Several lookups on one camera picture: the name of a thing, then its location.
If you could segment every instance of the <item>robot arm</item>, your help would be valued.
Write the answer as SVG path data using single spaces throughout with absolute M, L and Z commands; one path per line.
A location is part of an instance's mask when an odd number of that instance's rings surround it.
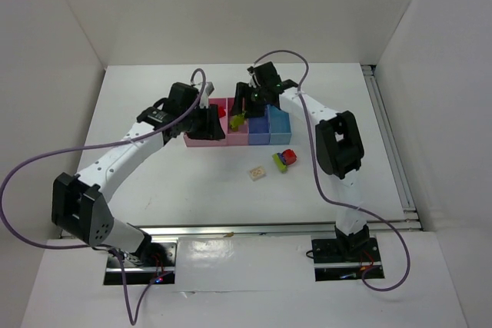
M 298 84 L 292 80 L 282 81 L 271 62 L 248 71 L 251 81 L 237 84 L 231 115 L 261 117 L 264 106 L 270 104 L 304 120 Z M 315 129 L 317 162 L 326 174 L 343 180 L 347 173 L 361 167 L 364 156 L 355 116 L 349 111 L 339 113 L 327 108 L 305 93 L 303 97 Z
M 168 98 L 157 101 L 137 117 L 137 122 L 122 139 L 128 144 L 112 148 L 75 176 L 66 173 L 58 176 L 53 184 L 53 223 L 91 247 L 103 245 L 124 250 L 140 263 L 153 265 L 152 257 L 165 258 L 165 251 L 151 242 L 150 235 L 115 219 L 108 202 L 141 163 L 181 132 L 186 132 L 191 139 L 225 138 L 218 106 L 208 103 L 212 91 L 213 85 L 208 82 L 200 104 L 184 120 L 160 134 L 146 137 L 182 115 L 198 95 L 196 87 L 173 84 Z
M 249 84 L 237 84 L 231 115 L 261 117 L 265 113 L 264 106 L 270 104 L 302 121 L 305 119 L 298 84 L 291 80 L 282 81 L 271 62 L 251 67 L 248 71 L 251 80 Z M 316 159 L 320 168 L 333 175 L 332 184 L 341 199 L 360 206 L 362 201 L 356 183 L 364 147 L 355 116 L 349 111 L 337 112 L 303 91 L 301 93 L 314 126 Z M 341 249 L 346 253 L 369 240 L 367 221 L 356 210 L 339 208 L 335 230 Z

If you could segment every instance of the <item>white wall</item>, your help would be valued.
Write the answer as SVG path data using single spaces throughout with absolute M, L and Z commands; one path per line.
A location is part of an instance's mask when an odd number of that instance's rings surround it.
M 492 0 L 412 0 L 376 77 L 470 327 L 490 326 Z
M 108 65 L 247 63 L 272 48 L 374 64 L 410 0 L 68 0 Z
M 18 162 L 85 138 L 102 66 L 65 0 L 0 0 L 0 178 Z M 5 211 L 24 235 L 46 240 L 52 181 L 78 155 L 23 170 L 8 187 Z M 20 326 L 42 252 L 0 226 L 0 320 Z

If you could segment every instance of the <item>blue block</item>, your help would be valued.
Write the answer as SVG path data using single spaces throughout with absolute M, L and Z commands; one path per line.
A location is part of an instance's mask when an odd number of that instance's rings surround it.
M 289 114 L 268 105 L 270 121 L 270 145 L 289 145 L 291 143 L 291 121 Z
M 268 126 L 268 114 L 263 117 L 248 119 L 248 143 L 250 145 L 268 145 L 270 143 L 270 130 Z

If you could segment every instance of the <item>red block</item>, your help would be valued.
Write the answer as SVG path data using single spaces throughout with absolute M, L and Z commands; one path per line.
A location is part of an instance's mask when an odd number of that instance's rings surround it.
M 291 165 L 295 163 L 295 161 L 298 159 L 298 157 L 295 155 L 292 149 L 287 149 L 286 151 L 283 151 L 282 156 L 285 159 L 286 165 Z
M 225 109 L 224 109 L 224 107 L 221 107 L 221 106 L 218 107 L 218 117 L 219 118 L 225 117 Z

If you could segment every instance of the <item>light blue block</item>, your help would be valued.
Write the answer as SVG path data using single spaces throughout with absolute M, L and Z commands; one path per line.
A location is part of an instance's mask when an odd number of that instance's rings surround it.
M 269 105 L 268 119 L 270 122 L 270 145 L 289 145 L 292 137 L 289 114 Z

